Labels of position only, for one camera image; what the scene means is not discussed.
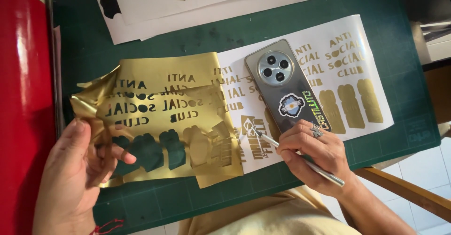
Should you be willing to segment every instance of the argentina flag sticker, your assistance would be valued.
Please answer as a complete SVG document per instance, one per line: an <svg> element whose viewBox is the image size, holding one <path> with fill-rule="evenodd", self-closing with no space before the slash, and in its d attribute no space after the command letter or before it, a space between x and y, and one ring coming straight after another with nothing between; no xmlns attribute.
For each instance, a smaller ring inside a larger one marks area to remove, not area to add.
<svg viewBox="0 0 451 235"><path fill-rule="evenodd" d="M285 95L279 103L280 115L293 118L298 117L301 109L305 106L304 99L296 96L293 93Z"/></svg>

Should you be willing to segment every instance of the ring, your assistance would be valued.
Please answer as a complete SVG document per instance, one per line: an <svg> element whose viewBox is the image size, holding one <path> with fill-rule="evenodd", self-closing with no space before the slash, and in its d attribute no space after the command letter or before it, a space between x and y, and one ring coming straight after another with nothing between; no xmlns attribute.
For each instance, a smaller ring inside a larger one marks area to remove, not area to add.
<svg viewBox="0 0 451 235"><path fill-rule="evenodd" d="M319 131L319 126L315 125L315 124L313 124L313 128L310 128L310 130L313 131L314 138L318 138L320 136L323 136L323 134L324 134L323 132Z"/></svg>

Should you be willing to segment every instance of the fingernail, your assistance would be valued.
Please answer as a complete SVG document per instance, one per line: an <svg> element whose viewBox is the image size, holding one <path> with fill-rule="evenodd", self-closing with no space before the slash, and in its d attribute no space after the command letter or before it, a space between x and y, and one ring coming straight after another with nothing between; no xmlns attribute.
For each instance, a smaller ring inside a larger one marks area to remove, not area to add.
<svg viewBox="0 0 451 235"><path fill-rule="evenodd" d="M283 150L283 151L280 153L280 156L282 157L282 159L283 159L285 162L290 162L290 161L291 161L291 158L292 158L291 152L290 152L290 151L287 151L287 150Z"/></svg>
<svg viewBox="0 0 451 235"><path fill-rule="evenodd" d="M75 130L80 133L83 132L85 125L82 122L82 120L80 120L79 118L76 118L76 122L77 122L77 124L75 125Z"/></svg>

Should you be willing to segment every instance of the smartphone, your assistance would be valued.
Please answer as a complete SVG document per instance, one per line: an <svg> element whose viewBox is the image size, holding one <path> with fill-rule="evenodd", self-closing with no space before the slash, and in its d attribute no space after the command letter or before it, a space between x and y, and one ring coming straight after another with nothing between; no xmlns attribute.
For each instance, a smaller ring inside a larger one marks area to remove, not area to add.
<svg viewBox="0 0 451 235"><path fill-rule="evenodd" d="M287 40L281 39L246 56L245 64L280 132L287 131L300 119L331 131Z"/></svg>

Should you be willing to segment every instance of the hand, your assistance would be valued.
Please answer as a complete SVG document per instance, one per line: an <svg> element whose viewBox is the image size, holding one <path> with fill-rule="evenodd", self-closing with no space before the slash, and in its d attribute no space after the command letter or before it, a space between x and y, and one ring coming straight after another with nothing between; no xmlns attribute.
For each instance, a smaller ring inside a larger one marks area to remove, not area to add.
<svg viewBox="0 0 451 235"><path fill-rule="evenodd" d="M320 129L324 134L313 137L311 122L300 120L292 128L279 137L277 153L283 158L290 171L308 187L322 194L340 198L352 191L358 184L357 176L349 169L345 146L338 137ZM313 171L302 157L296 154L307 154L322 169L345 181L345 186L339 187Z"/></svg>
<svg viewBox="0 0 451 235"><path fill-rule="evenodd" d="M106 182L117 159L127 164L136 161L136 157L114 145L111 148L114 162L106 162L105 147L97 149L89 144L90 140L89 124L75 119L50 150L36 201L34 235L92 232L95 228L93 206L100 189L90 183L104 174L103 182ZM105 163L114 165L105 170Z"/></svg>

